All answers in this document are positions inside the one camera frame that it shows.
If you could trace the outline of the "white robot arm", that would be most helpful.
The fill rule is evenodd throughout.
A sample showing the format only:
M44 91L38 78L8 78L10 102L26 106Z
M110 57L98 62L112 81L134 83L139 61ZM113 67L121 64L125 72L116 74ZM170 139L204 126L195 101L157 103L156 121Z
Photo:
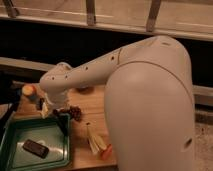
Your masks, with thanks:
M154 36L40 79L49 105L70 88L103 84L104 111L119 171L195 171L191 61L185 47Z

